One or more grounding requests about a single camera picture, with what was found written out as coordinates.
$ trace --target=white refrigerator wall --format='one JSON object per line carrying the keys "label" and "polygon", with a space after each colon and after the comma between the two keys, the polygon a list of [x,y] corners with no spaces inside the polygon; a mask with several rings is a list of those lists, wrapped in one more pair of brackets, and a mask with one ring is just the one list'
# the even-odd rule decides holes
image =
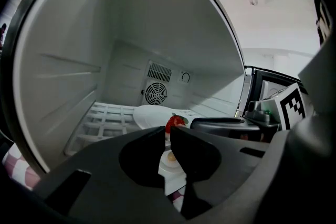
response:
{"label": "white refrigerator wall", "polygon": [[204,117],[234,117],[238,108],[245,74],[196,74],[191,84],[189,109]]}
{"label": "white refrigerator wall", "polygon": [[116,0],[37,0],[17,45],[16,109],[26,140],[49,170],[103,88],[117,32]]}
{"label": "white refrigerator wall", "polygon": [[173,109],[186,109],[189,85],[177,82],[179,71],[185,68],[165,60],[163,56],[120,40],[116,42],[112,52],[101,102],[139,106],[139,98],[142,98],[140,93],[145,87],[143,83],[147,79],[146,71],[150,60],[172,69],[170,81],[163,82],[168,84],[164,105]]}

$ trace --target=fan grille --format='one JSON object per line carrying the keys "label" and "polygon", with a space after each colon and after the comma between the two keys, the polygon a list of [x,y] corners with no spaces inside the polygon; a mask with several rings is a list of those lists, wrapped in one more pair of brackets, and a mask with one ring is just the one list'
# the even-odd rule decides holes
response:
{"label": "fan grille", "polygon": [[167,98],[167,89],[165,85],[159,82],[150,84],[146,89],[145,98],[148,104],[162,104]]}

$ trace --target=strawberry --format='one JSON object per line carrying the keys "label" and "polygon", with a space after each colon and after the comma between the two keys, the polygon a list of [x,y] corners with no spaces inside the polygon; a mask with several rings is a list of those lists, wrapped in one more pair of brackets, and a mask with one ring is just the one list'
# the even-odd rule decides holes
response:
{"label": "strawberry", "polygon": [[181,125],[185,126],[185,121],[183,119],[184,119],[183,117],[174,114],[167,122],[167,125],[165,128],[166,133],[170,134],[172,126],[176,126],[176,127],[181,126]]}

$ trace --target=refrigerator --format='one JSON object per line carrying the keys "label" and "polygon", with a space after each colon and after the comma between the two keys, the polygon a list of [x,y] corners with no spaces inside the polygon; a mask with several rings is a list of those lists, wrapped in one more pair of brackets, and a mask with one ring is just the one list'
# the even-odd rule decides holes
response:
{"label": "refrigerator", "polygon": [[142,105],[234,117],[245,78],[217,0],[23,0],[1,71],[2,130],[40,174],[139,129]]}

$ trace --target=wire rack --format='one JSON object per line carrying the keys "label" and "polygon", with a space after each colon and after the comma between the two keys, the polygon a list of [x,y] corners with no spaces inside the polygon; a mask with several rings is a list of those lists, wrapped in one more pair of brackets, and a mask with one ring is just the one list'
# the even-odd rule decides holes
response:
{"label": "wire rack", "polygon": [[[133,118],[135,106],[94,103],[78,124],[64,153],[72,156],[86,146],[98,141],[125,135],[141,128]],[[192,110],[175,110],[193,118],[201,116]]]}

